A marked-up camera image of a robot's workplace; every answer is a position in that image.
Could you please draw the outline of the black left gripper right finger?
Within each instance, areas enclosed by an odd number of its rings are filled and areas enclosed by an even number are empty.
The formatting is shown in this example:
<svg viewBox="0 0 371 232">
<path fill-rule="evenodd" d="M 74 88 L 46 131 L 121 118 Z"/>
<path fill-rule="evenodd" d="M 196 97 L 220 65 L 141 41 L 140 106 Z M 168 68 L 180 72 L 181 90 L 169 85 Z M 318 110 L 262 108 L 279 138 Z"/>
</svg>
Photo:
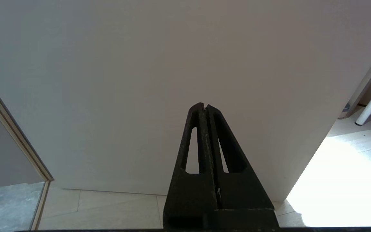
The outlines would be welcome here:
<svg viewBox="0 0 371 232">
<path fill-rule="evenodd" d="M 274 206 L 222 113 L 206 107 L 217 209 L 212 229 L 278 230 Z"/>
</svg>

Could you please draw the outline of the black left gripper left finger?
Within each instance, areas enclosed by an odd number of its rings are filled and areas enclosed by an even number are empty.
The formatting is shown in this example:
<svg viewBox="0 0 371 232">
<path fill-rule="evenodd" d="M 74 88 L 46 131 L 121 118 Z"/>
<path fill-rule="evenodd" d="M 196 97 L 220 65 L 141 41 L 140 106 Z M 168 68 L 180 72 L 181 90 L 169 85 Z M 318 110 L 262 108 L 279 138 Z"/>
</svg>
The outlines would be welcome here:
<svg viewBox="0 0 371 232">
<path fill-rule="evenodd" d="M 192 130 L 197 131 L 197 174 L 187 173 Z M 213 157 L 204 104 L 190 107 L 163 210 L 165 230 L 208 230 L 218 209 Z"/>
</svg>

